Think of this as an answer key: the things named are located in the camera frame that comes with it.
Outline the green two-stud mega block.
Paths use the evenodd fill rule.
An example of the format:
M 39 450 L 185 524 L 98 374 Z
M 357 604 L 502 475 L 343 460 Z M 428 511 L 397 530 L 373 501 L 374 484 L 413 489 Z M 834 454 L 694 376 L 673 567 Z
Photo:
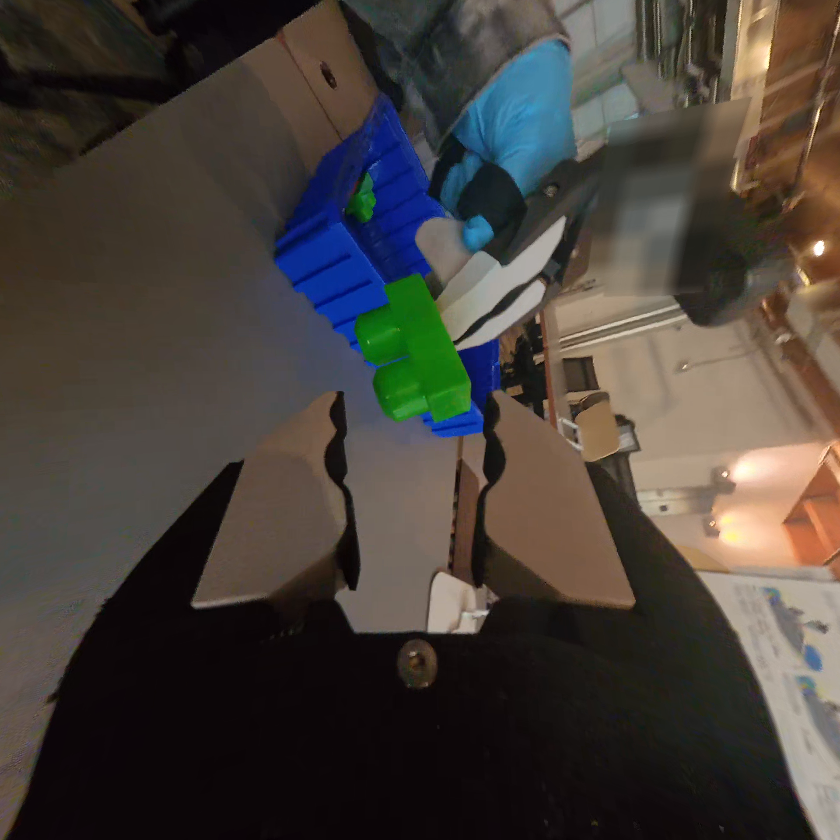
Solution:
M 418 274 L 385 286 L 386 304 L 354 323 L 364 360 L 375 367 L 373 389 L 394 422 L 429 415 L 447 422 L 468 412 L 471 382 L 425 279 Z

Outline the small green block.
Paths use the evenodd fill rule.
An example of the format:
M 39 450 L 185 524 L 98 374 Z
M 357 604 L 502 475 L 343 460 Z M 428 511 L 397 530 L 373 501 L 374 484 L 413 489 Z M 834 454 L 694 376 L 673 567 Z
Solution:
M 346 217 L 352 218 L 358 224 L 369 223 L 374 215 L 376 197 L 374 182 L 369 172 L 363 173 L 343 210 Z

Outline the blue ribbed plastic bin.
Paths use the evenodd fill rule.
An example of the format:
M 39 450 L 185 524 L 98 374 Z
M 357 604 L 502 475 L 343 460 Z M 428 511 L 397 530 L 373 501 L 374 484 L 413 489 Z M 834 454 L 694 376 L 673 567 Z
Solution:
M 343 210 L 365 172 L 376 206 L 372 220 L 358 224 Z M 321 159 L 276 242 L 276 265 L 294 290 L 358 354 L 355 320 L 386 304 L 386 285 L 431 271 L 415 235 L 447 215 L 428 187 L 395 107 L 380 94 L 362 128 Z

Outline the brown cardboard box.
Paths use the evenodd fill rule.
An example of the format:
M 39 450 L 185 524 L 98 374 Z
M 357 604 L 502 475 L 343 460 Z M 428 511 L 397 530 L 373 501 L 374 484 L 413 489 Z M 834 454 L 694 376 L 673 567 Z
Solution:
M 357 130 L 379 91 L 338 2 L 320 2 L 242 60 L 314 166 Z

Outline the person's left hand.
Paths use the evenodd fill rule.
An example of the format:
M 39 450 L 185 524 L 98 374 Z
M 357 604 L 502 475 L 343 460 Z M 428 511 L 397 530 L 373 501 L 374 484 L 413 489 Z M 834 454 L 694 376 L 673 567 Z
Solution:
M 568 46 L 546 40 L 506 66 L 440 151 L 432 194 L 463 223 L 469 252 L 517 222 L 542 179 L 576 156 Z

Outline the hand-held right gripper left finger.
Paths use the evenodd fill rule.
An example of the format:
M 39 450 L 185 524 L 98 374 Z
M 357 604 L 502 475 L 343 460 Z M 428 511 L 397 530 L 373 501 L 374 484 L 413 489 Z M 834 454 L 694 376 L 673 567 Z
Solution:
M 260 603 L 286 625 L 355 591 L 361 550 L 347 487 L 344 393 L 326 392 L 247 457 L 192 597 L 199 611 Z

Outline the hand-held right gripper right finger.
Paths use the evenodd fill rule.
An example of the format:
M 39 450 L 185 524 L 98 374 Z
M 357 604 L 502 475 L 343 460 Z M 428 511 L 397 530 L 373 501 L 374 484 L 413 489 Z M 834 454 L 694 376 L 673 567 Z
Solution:
M 488 395 L 484 438 L 473 582 L 498 597 L 633 607 L 580 452 L 502 391 Z

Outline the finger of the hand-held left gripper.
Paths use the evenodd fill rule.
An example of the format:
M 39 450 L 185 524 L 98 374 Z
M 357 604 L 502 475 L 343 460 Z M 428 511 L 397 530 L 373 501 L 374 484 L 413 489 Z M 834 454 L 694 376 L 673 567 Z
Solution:
M 566 218 L 502 262 L 486 250 L 471 253 L 463 242 L 463 227 L 450 217 L 421 224 L 415 243 L 432 271 L 436 306 L 447 330 L 466 330 L 509 290 L 531 280 L 544 280 L 543 269 L 559 246 Z
M 472 349 L 529 321 L 544 307 L 547 290 L 544 280 L 531 280 L 512 288 L 458 336 L 455 348 L 457 351 Z

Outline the person's left forearm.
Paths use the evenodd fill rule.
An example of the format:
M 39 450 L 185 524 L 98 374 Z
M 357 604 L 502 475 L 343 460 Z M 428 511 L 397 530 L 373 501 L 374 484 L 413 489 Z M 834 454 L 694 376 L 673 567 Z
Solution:
M 514 60 L 543 44 L 571 47 L 551 2 L 349 1 L 372 32 L 385 75 L 438 152 L 467 108 Z

